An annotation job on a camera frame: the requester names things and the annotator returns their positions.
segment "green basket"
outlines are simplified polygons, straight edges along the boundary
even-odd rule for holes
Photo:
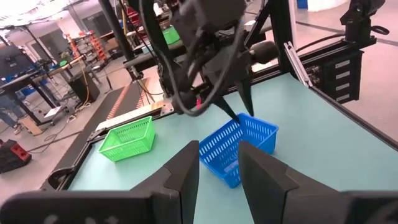
[[[99,148],[99,153],[116,162],[149,152],[154,138],[154,124],[152,117],[148,116],[110,130]]]
[[[170,27],[170,28],[164,30],[163,36],[168,45],[176,43],[176,41],[178,41],[180,39],[180,36],[174,27]]]
[[[68,63],[68,61],[63,60],[62,62],[60,62],[60,66],[62,67],[62,66],[64,66],[64,65],[66,65],[67,63]]]

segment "jeans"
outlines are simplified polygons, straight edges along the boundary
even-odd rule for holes
[[[15,102],[8,98],[8,96],[0,96],[0,119],[3,120],[10,127],[14,127],[17,122],[11,119],[7,113],[3,112],[4,109],[14,113],[18,118],[22,118],[24,116],[18,105],[16,105]]]

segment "table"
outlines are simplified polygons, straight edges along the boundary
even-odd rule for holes
[[[71,62],[67,63],[66,65],[64,65],[64,66],[62,66],[62,67],[59,67],[59,68],[56,68],[56,69],[54,69],[54,70],[49,71],[48,74],[46,74],[46,76],[52,77],[52,76],[54,76],[54,75],[56,75],[56,74],[58,74],[58,73],[67,72],[68,75],[69,75],[69,77],[72,78],[73,75],[70,73],[69,68],[70,68],[72,65],[78,63],[83,57],[84,57],[84,56],[81,55],[81,56],[77,57],[76,59],[73,59]],[[68,79],[67,79],[64,75],[62,75],[62,77],[63,77],[63,79],[65,79],[65,81],[68,81]]]
[[[30,111],[28,107],[25,106],[24,102],[22,102],[20,99],[18,99],[18,96],[15,94],[16,91],[20,90],[21,88],[24,88],[28,85],[32,85],[33,88],[39,93],[39,95],[44,99],[44,101],[49,104],[51,108],[56,108],[59,106],[58,103],[54,103],[51,101],[51,99],[39,88],[39,85],[37,84],[39,81],[34,82],[31,77],[37,75],[37,72],[30,73],[23,75],[9,83],[4,84],[3,86],[0,86],[0,90],[4,90],[0,95],[8,95],[10,96],[17,104],[20,106],[28,116],[30,116],[33,121],[38,125],[43,125],[52,122],[52,120],[47,120],[47,121],[41,121],[39,120],[33,112]]]
[[[336,190],[397,190],[398,153],[289,74],[252,87],[256,117],[279,126],[274,157]],[[245,111],[238,93],[225,96]],[[69,190],[129,190],[192,139],[204,139],[230,120],[211,106],[197,118],[170,115],[154,121],[151,152],[113,163],[93,145]],[[195,223],[252,223],[241,186],[229,189],[200,164]]]

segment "black bracket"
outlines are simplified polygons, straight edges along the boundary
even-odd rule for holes
[[[57,169],[49,175],[47,182],[54,190],[56,190],[60,185],[61,181],[63,180],[63,178],[75,171],[76,171],[75,166]]]
[[[106,131],[106,128],[101,128],[98,130],[93,131],[87,138],[87,141],[91,141],[94,138],[97,138],[100,134],[102,134],[104,131]]]

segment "plastic basket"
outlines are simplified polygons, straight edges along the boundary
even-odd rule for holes
[[[163,36],[168,45],[176,43],[176,41],[178,41],[180,39],[180,36],[174,27],[170,27],[170,28],[164,30]]]
[[[278,126],[238,114],[241,124],[229,121],[205,138],[199,145],[200,160],[230,188],[241,183],[238,167],[238,145],[248,141],[268,154],[275,150]]]
[[[155,129],[152,117],[139,119],[109,131],[99,153],[116,162],[152,149]]]

